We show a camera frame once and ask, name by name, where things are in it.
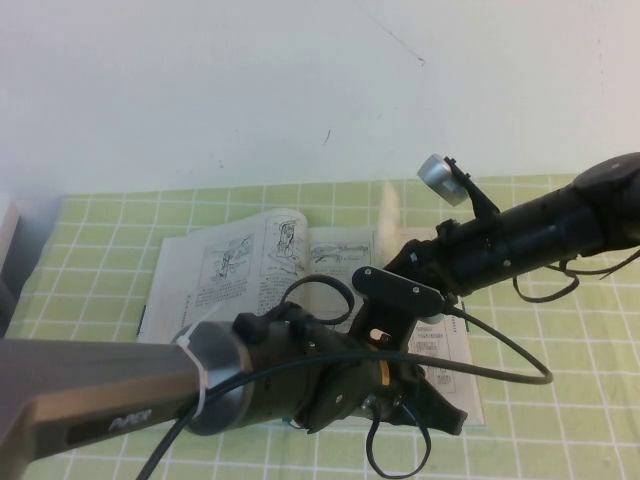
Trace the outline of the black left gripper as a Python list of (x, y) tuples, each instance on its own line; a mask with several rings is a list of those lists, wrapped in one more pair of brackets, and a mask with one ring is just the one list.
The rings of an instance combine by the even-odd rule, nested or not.
[(422, 367), (429, 357), (379, 349), (367, 344), (376, 357), (364, 364), (375, 370), (364, 398), (364, 417), (373, 422), (415, 426), (444, 433), (461, 433), (468, 414), (449, 402), (427, 379)]

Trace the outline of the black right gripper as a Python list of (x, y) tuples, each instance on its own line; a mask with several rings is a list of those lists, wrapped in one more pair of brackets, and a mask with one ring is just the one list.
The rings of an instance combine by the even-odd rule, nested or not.
[(502, 217), (466, 223), (446, 220), (432, 240), (412, 239), (383, 267), (416, 283), (467, 296), (505, 280), (505, 227)]

